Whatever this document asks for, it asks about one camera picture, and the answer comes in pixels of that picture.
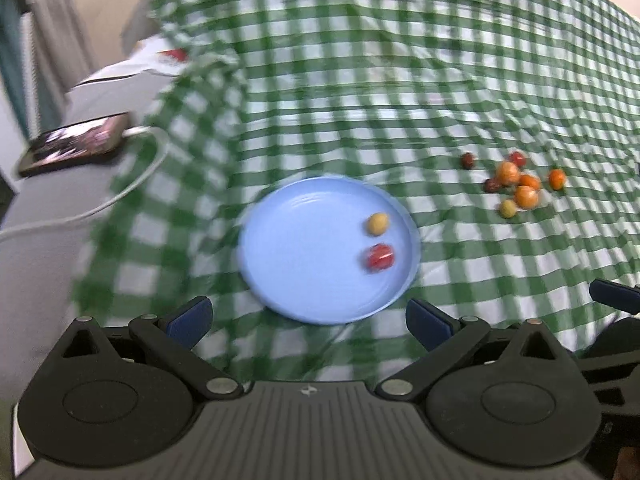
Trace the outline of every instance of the blue plate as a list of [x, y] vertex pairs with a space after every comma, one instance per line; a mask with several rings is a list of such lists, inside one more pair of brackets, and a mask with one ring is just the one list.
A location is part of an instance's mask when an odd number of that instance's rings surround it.
[[[385, 212], [382, 235], [366, 231]], [[395, 264], [364, 266], [373, 245], [393, 247]], [[240, 235], [238, 260], [251, 290], [272, 310], [313, 324], [341, 324], [393, 303], [420, 263], [420, 236], [409, 213], [388, 193], [344, 176], [299, 180], [263, 198]]]

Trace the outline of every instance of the gingham tablecloth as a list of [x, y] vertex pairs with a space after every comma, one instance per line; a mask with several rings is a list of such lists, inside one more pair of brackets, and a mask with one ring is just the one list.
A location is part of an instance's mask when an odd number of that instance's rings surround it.
[[[542, 318], [571, 349], [616, 314], [597, 276], [638, 281], [640, 25], [608, 0], [154, 0], [190, 68], [148, 124], [171, 153], [99, 221], [73, 302], [100, 322], [214, 305], [198, 353], [241, 381], [378, 380], [422, 355], [415, 296], [503, 326]], [[482, 182], [511, 150], [564, 191], [504, 220]], [[460, 155], [478, 158], [460, 170]], [[134, 140], [112, 191], [143, 171]], [[242, 216], [289, 180], [337, 173], [411, 213], [422, 263], [393, 306], [344, 326], [274, 314], [238, 273]]]

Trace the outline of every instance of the tomato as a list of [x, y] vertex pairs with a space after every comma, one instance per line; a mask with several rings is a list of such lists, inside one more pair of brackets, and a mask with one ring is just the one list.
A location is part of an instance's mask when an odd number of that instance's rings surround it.
[[509, 160], [519, 168], [523, 167], [527, 163], [527, 159], [520, 152], [511, 152]]
[[551, 170], [549, 171], [549, 185], [551, 189], [558, 191], [564, 187], [564, 181], [566, 180], [566, 175], [562, 170]]
[[535, 189], [536, 191], [540, 191], [542, 187], [540, 184], [540, 179], [533, 175], [523, 174], [520, 176], [520, 181], [518, 183], [519, 186], [529, 186]]
[[465, 170], [471, 170], [476, 163], [474, 156], [471, 153], [465, 153], [460, 157], [460, 163]]
[[495, 177], [503, 186], [510, 186], [511, 184], [517, 184], [520, 180], [520, 171], [512, 162], [501, 162], [495, 172]]
[[500, 191], [502, 184], [498, 182], [495, 178], [488, 178], [484, 181], [484, 190], [487, 193], [497, 193]]
[[376, 244], [367, 253], [367, 267], [370, 270], [385, 270], [396, 261], [394, 250], [387, 244]]
[[498, 209], [502, 218], [512, 218], [516, 215], [516, 203], [513, 200], [503, 200]]
[[518, 186], [513, 199], [521, 208], [532, 209], [538, 204], [538, 192], [529, 186]]

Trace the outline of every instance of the charging cable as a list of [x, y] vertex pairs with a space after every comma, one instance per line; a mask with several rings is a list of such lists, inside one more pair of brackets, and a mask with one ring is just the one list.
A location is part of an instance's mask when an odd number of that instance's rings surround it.
[[75, 216], [68, 216], [66, 218], [59, 218], [56, 220], [48, 220], [43, 222], [33, 222], [29, 224], [24, 224], [17, 227], [11, 227], [9, 229], [4, 229], [0, 231], [0, 242], [7, 240], [7, 238], [12, 238], [15, 235], [20, 235], [24, 233], [30, 233], [33, 231], [39, 231], [41, 229], [49, 229], [49, 228], [60, 228], [64, 226], [68, 226], [70, 224], [75, 224], [77, 222], [81, 222], [100, 211], [111, 207], [118, 200], [123, 199], [129, 193], [131, 193], [134, 189], [139, 187], [145, 180], [147, 180], [151, 174], [158, 169], [160, 164], [165, 160], [166, 156], [169, 153], [169, 137], [166, 132], [162, 128], [156, 128], [152, 126], [137, 126], [135, 128], [130, 128], [129, 130], [125, 130], [122, 134], [122, 137], [133, 137], [138, 135], [153, 135], [156, 138], [156, 143], [158, 144], [158, 152], [156, 153], [156, 157], [154, 161], [146, 168], [145, 171], [137, 177], [131, 184], [129, 184], [125, 189], [123, 189], [116, 196], [107, 200], [107, 202], [100, 204], [98, 207], [94, 207], [93, 209], [86, 211], [84, 213], [80, 213]]

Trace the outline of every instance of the screw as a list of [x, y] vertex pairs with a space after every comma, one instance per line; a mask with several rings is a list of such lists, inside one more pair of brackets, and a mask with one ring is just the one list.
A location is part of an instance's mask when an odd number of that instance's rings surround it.
[[393, 396], [408, 395], [414, 386], [403, 379], [389, 379], [382, 383], [382, 391]]
[[312, 386], [311, 384], [308, 384], [307, 386], [300, 388], [300, 393], [307, 397], [310, 397], [313, 394], [318, 393], [319, 391], [320, 390], [318, 390], [315, 386]]
[[232, 394], [237, 387], [238, 383], [228, 377], [216, 377], [215, 379], [207, 381], [207, 390], [212, 394]]

